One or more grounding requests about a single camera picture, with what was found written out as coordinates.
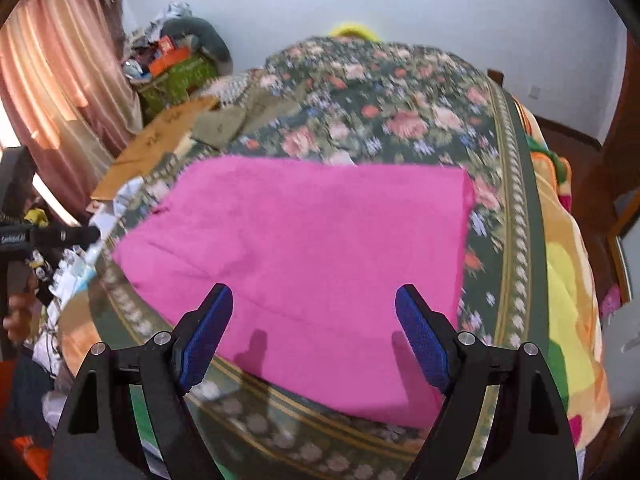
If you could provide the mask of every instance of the silver screw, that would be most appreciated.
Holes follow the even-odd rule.
[[[538,353],[538,347],[533,343],[524,343],[524,345],[522,345],[522,348],[529,355],[536,355]]]
[[[472,345],[476,342],[476,336],[474,336],[471,332],[460,332],[458,334],[458,341],[460,341],[463,345]]]
[[[104,343],[96,343],[95,345],[93,345],[91,347],[91,353],[93,355],[100,355],[102,352],[104,352],[107,349],[107,345],[105,345]]]
[[[158,332],[154,337],[154,342],[159,345],[166,345],[171,341],[171,334],[168,332]]]

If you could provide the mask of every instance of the hand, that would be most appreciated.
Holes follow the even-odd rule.
[[[2,327],[7,330],[9,339],[22,343],[31,335],[31,306],[36,302],[35,288],[38,280],[29,278],[28,292],[12,294],[9,297],[9,315],[2,320]]]

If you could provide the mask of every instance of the yellow round object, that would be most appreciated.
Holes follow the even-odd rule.
[[[361,38],[362,40],[380,41],[378,35],[372,30],[359,23],[343,23],[332,28],[329,36],[351,36],[352,38]]]

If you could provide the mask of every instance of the brown cardboard box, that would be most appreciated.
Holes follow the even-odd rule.
[[[172,152],[187,135],[196,117],[218,108],[217,97],[207,96],[162,111],[123,150],[91,195],[93,200],[112,200],[118,190],[136,176],[144,176],[165,152]]]

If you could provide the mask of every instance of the pink cloth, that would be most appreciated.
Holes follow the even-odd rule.
[[[457,326],[473,187],[460,168],[193,164],[115,259],[167,321],[216,282],[234,295],[218,355],[350,415],[428,428],[442,398],[402,332],[413,283]]]

